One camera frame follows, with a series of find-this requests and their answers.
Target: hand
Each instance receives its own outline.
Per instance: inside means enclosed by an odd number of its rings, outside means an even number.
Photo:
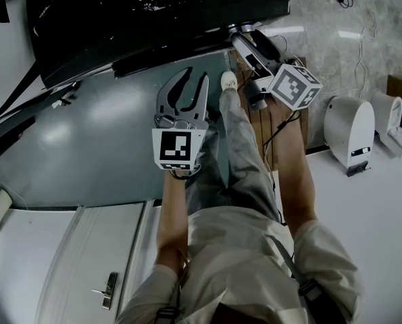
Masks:
[[[271,114],[271,119],[276,127],[288,119],[293,112],[280,100],[275,99],[272,94],[267,95],[266,103]]]

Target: person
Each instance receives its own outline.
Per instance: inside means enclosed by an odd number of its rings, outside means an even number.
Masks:
[[[299,271],[315,279],[340,305],[346,320],[354,321],[361,280],[341,243],[316,217],[315,188],[298,119],[274,137],[285,225],[255,133],[241,109],[235,75],[224,72],[221,84],[228,187],[216,158],[218,130],[209,121],[197,161],[199,173],[184,183],[166,171],[157,259],[116,323],[154,323],[176,292],[175,323],[308,323],[299,284],[268,236],[294,250]],[[272,97],[267,101],[274,125],[289,117],[290,109]]]

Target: cabinet door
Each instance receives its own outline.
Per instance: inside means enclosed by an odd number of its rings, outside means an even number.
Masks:
[[[36,324],[113,324],[143,204],[79,208],[43,287]],[[103,308],[117,273],[110,309]]]

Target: white panel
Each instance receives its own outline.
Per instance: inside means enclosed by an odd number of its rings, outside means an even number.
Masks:
[[[143,204],[78,210],[43,290],[36,324],[115,321],[124,275]],[[111,309],[101,307],[111,272],[118,273]]]
[[[9,23],[0,23],[0,106],[35,61],[28,30],[26,0],[6,0]],[[38,96],[45,85],[38,77],[11,108]]]
[[[363,277],[357,324],[402,323],[402,159],[376,138],[371,169],[351,178],[330,151],[307,161],[316,215],[337,235]]]
[[[0,232],[0,323],[34,323],[46,274],[73,216],[9,210]]]

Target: leg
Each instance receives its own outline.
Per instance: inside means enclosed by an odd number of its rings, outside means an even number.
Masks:
[[[255,132],[241,109],[235,87],[224,89],[220,97],[220,112],[228,140],[228,193],[233,205],[255,209],[280,222],[271,178],[259,156]]]
[[[217,164],[219,151],[219,132],[212,121],[208,121],[208,131],[202,144],[197,162],[201,170],[186,182],[188,214],[222,204],[225,191],[222,176]]]

